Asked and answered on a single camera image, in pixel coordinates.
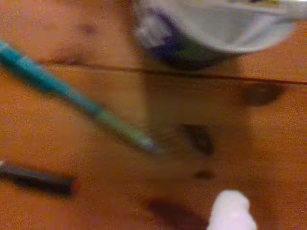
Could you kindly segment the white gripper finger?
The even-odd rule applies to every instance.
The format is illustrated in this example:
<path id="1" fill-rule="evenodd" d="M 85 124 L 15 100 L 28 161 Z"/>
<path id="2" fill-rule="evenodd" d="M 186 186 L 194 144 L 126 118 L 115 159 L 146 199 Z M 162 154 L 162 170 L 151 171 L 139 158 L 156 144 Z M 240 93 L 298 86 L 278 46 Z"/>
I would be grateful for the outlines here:
<path id="1" fill-rule="evenodd" d="M 215 199 L 207 229 L 256 230 L 257 224 L 249 209 L 250 201 L 240 191 L 224 190 Z"/>

